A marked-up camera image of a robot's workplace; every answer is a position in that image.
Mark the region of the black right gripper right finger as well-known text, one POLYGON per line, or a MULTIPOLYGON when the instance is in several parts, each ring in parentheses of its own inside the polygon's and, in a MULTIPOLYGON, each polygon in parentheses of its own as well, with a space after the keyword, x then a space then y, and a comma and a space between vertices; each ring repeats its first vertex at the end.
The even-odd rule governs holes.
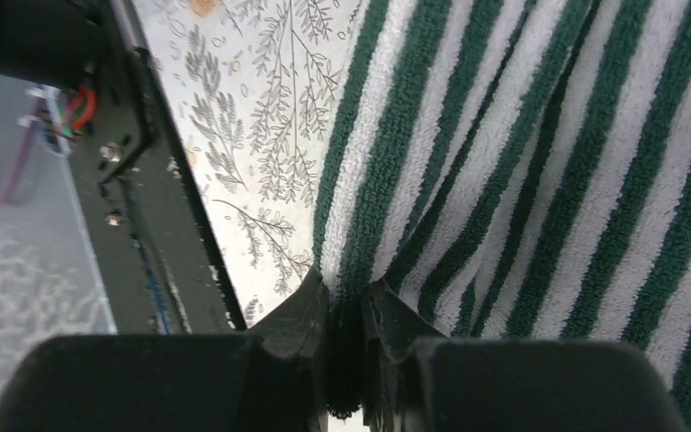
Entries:
POLYGON ((446 339, 385 283, 362 299, 363 421, 371 431, 445 431, 446 339))

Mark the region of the green white striped towel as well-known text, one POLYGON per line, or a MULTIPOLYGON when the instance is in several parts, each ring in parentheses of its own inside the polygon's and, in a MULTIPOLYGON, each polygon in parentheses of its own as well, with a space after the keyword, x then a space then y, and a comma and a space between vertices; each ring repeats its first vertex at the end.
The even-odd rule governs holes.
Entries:
POLYGON ((640 348, 691 430, 691 1, 366 1, 314 212, 328 409, 384 281, 452 337, 640 348))

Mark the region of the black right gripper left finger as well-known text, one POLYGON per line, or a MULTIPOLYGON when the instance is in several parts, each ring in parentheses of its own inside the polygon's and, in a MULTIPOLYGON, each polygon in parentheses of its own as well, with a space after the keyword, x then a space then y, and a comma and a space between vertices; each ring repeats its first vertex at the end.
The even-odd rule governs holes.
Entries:
POLYGON ((316 269, 252 327, 246 431, 326 431, 328 288, 316 269))

